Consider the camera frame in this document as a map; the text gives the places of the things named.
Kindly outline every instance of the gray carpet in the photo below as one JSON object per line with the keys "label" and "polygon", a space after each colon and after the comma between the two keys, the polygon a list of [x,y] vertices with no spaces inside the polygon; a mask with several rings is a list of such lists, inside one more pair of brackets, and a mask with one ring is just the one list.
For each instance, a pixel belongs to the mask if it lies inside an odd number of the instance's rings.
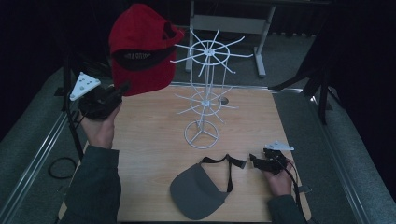
{"label": "gray carpet", "polygon": [[[211,36],[211,34],[200,35],[203,38]],[[236,39],[239,36],[225,34],[222,38]],[[293,77],[313,40],[314,37],[304,36],[292,38],[283,35],[269,36],[263,53],[267,77],[258,77],[253,58],[231,59],[229,67],[236,74],[227,75],[226,84],[268,87]],[[232,52],[252,53],[256,43],[258,43],[257,36],[247,36],[238,46],[232,47]],[[178,49],[178,58],[185,57],[185,53],[184,49]],[[199,66],[194,66],[194,71],[198,71],[197,69],[200,69]],[[174,81],[189,80],[190,75],[184,71],[184,63],[178,63]],[[300,89],[305,82],[306,80],[303,80],[290,88]],[[28,193],[24,195],[20,204],[16,204],[18,209],[15,209],[15,217],[12,218],[11,223],[54,223],[70,180],[50,177],[48,168],[52,162],[62,157],[78,160],[66,122],[57,122],[58,118],[64,118],[64,113],[61,111],[62,98],[53,96],[60,86],[62,86],[62,70],[50,77],[43,85],[41,92],[1,142],[0,203],[2,207],[37,151],[44,148],[40,150],[41,154],[48,155],[43,158],[42,164],[38,165],[40,169],[34,176],[33,184],[26,186],[29,189]],[[345,111],[330,99],[332,110],[326,112],[329,125],[323,127],[318,121],[314,106],[301,93],[282,91],[275,93],[274,97],[286,136],[290,144],[296,148],[293,157],[301,181],[312,189],[306,196],[313,219],[321,224],[394,223],[395,205],[389,201],[389,196],[384,191],[374,166],[370,160],[367,160],[364,145]],[[51,132],[55,123],[63,125],[57,133]],[[81,129],[78,132],[81,142],[85,142]],[[54,135],[57,139],[51,142],[50,139]],[[354,198],[352,197],[351,201],[350,197],[346,196],[347,188],[343,184],[345,177],[337,171],[338,163],[333,159],[333,152],[330,150],[334,148],[337,148],[337,153],[341,154],[344,169],[350,174],[347,179],[351,177],[352,183],[356,184],[360,203],[364,207],[363,214],[366,219],[363,221],[357,220],[359,219],[357,217],[361,216],[359,211],[357,214],[351,208]],[[60,162],[54,167],[54,171],[57,175],[67,175],[73,172],[73,167],[67,161]]]}

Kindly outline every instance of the cable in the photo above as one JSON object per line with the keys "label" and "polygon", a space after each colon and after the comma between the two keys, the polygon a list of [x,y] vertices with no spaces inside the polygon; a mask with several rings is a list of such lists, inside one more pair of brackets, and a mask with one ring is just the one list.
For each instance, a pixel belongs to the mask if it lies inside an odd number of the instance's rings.
{"label": "cable", "polygon": [[78,123],[76,124],[76,128],[78,128],[79,124],[85,119],[85,116],[88,114],[88,111],[82,115],[82,118],[78,121]]}
{"label": "cable", "polygon": [[73,177],[73,174],[74,174],[74,173],[71,174],[71,175],[66,175],[66,176],[57,176],[57,175],[55,175],[55,174],[52,172],[52,167],[55,165],[55,163],[58,162],[58,161],[63,161],[63,160],[71,161],[71,162],[73,163],[73,166],[74,166],[74,171],[77,169],[77,164],[76,164],[76,162],[75,162],[73,159],[71,159],[71,158],[69,158],[69,157],[61,157],[61,158],[59,158],[59,159],[53,161],[53,162],[50,164],[49,169],[48,169],[48,172],[49,172],[49,175],[50,175],[50,176],[52,176],[52,177],[55,178],[55,179],[68,179],[68,178]]}
{"label": "cable", "polygon": [[[69,99],[69,97],[70,97],[70,92],[67,93],[67,99]],[[74,126],[72,115],[70,113],[70,101],[68,101],[68,100],[67,100],[67,103],[66,103],[66,114],[67,114],[67,118],[68,118],[68,121],[69,121],[70,133],[73,136],[73,140],[74,140],[74,143],[75,143],[76,150],[78,152],[79,160],[82,161],[82,158],[84,156],[84,152],[82,151],[82,146],[81,146],[81,143],[79,142],[78,134],[76,132],[76,127]]]}
{"label": "cable", "polygon": [[[291,172],[288,169],[286,169],[286,167],[276,157],[273,157],[273,159],[276,160],[280,164],[280,166],[282,166],[282,169],[290,176],[291,181],[293,182],[293,186],[294,186],[294,194],[296,196],[296,205],[297,205],[299,211],[301,212],[301,214],[303,215],[303,217],[305,217],[303,207],[301,206],[300,191],[298,189],[298,184],[297,184],[296,180],[294,179]],[[293,169],[296,173],[296,178],[298,180],[298,174],[297,174],[296,168],[294,167],[293,164],[291,164],[291,162],[288,161],[288,163],[291,165],[291,167],[293,167]]]}

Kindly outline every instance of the white tag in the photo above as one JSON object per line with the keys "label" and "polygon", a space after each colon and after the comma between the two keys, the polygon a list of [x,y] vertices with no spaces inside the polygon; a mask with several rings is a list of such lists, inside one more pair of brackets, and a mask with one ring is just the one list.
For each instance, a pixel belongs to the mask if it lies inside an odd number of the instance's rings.
{"label": "white tag", "polygon": [[290,146],[283,144],[279,141],[275,141],[271,144],[266,144],[265,147],[268,149],[272,149],[272,150],[285,150],[285,151],[293,151],[294,150],[294,147],[290,147]]}
{"label": "white tag", "polygon": [[100,80],[97,78],[90,77],[82,72],[79,73],[76,86],[70,94],[70,100],[75,101],[85,93],[93,90],[95,87],[100,85]]}

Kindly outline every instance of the wooden table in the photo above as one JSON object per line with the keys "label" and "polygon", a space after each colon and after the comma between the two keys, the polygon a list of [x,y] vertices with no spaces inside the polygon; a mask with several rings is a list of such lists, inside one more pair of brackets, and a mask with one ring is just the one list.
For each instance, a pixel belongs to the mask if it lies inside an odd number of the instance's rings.
{"label": "wooden table", "polygon": [[[190,108],[190,87],[169,86],[133,97],[125,97],[116,118],[113,148],[120,150],[119,174],[122,194],[118,220],[190,221],[179,212],[170,196],[170,184],[181,172],[207,156],[214,160],[230,154],[247,161],[245,169],[233,166],[233,191],[225,203],[201,221],[270,222],[266,202],[272,195],[260,170],[253,168],[249,153],[263,158],[265,144],[288,143],[271,92],[265,89],[233,88],[224,96],[228,106],[219,117],[206,117],[219,130],[218,142],[210,148],[190,146],[184,130],[200,118]],[[292,159],[291,153],[284,153]],[[228,162],[203,167],[222,191],[227,189]],[[304,214],[311,218],[305,196]]]}

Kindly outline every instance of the visor strap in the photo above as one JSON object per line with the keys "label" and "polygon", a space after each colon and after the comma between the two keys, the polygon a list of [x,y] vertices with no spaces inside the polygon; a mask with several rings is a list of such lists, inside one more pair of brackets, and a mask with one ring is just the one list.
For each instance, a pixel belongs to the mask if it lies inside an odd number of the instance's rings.
{"label": "visor strap", "polygon": [[241,168],[241,169],[244,169],[245,168],[245,164],[247,163],[246,161],[240,161],[240,160],[238,160],[236,158],[231,157],[229,154],[227,154],[227,155],[225,155],[225,157],[223,159],[221,159],[219,161],[213,160],[213,159],[208,158],[208,157],[204,157],[201,160],[200,164],[201,163],[219,163],[219,162],[222,162],[224,160],[228,161],[229,176],[228,176],[227,192],[230,193],[231,191],[233,191],[233,180],[232,180],[232,177],[231,177],[232,164],[237,166],[237,167],[239,167],[239,168]]}

